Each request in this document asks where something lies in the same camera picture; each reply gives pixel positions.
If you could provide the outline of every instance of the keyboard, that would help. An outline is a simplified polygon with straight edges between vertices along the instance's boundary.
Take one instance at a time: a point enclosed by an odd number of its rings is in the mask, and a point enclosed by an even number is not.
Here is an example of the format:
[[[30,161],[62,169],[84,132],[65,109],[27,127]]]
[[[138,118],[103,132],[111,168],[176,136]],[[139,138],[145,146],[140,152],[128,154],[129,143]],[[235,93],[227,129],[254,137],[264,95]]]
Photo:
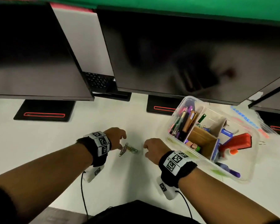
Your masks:
[[[93,92],[106,93],[108,86],[112,83],[114,77],[109,75],[94,74],[84,72],[87,82]]]

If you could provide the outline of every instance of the clear plastic storage box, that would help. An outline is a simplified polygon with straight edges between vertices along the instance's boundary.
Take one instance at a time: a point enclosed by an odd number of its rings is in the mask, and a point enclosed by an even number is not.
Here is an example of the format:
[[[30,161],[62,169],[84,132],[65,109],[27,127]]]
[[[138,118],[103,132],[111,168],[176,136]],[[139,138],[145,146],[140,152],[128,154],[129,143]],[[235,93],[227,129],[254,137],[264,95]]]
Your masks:
[[[189,117],[192,113],[197,113],[197,116],[192,114],[192,117],[194,116],[192,123],[188,129],[185,127],[183,137],[179,138],[173,131],[185,111],[189,113],[187,114]],[[192,96],[185,97],[162,129],[160,136],[171,149],[185,152],[197,162],[200,169],[212,176],[229,177],[241,183],[249,182],[253,176],[259,133],[248,123],[211,108],[209,103]],[[237,143],[245,141],[251,144],[233,149],[237,147]],[[195,147],[191,148],[185,143],[193,144]]]

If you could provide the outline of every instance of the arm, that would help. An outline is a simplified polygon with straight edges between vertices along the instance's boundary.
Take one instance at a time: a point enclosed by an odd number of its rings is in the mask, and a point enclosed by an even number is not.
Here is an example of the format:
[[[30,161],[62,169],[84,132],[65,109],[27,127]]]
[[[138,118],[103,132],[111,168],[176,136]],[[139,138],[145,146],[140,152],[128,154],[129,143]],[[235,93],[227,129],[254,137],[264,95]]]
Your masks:
[[[105,134],[111,150],[121,148],[124,130],[110,128]],[[93,161],[84,145],[76,143],[0,175],[2,188],[13,201],[17,216],[28,223],[49,206]]]
[[[149,160],[159,164],[170,149],[161,139],[149,139],[144,143]],[[179,180],[179,189],[208,224],[265,224],[279,218],[230,188],[224,183],[195,168]]]

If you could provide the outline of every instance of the forearm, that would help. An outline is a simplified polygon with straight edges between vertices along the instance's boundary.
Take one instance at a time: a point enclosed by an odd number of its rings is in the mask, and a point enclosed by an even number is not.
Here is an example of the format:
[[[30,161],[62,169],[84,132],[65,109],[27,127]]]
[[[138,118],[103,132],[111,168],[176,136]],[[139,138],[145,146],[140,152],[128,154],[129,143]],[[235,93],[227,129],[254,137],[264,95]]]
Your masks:
[[[278,219],[198,168],[179,180],[179,188],[208,224],[265,224]]]
[[[92,155],[82,144],[40,157],[0,175],[20,220],[27,223],[50,205],[85,169]]]

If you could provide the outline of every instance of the white desk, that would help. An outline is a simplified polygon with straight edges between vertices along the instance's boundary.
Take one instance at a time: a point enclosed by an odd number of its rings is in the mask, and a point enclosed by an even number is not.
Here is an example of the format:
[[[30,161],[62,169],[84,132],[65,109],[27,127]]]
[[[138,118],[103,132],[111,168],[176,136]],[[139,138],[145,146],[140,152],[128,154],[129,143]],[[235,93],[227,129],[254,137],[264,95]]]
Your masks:
[[[109,206],[139,199],[189,216],[180,195],[168,201],[156,187],[156,177],[160,175],[160,170],[144,157],[144,141],[157,137],[158,127],[169,118],[146,113],[147,95],[132,94],[130,102],[99,97],[94,102],[78,101],[68,123],[15,121],[13,117],[22,102],[0,99],[0,174],[73,144],[87,133],[119,127],[127,132],[126,142],[141,152],[135,155],[127,151],[119,157],[119,150],[112,151],[104,170],[91,183],[83,182],[89,214],[96,215]],[[280,146],[261,147],[259,153],[261,158],[250,184],[238,184],[230,179],[224,179],[224,183],[280,217]],[[80,177],[76,179],[51,206],[85,213],[80,180]],[[190,208],[193,217],[204,223],[194,208]]]

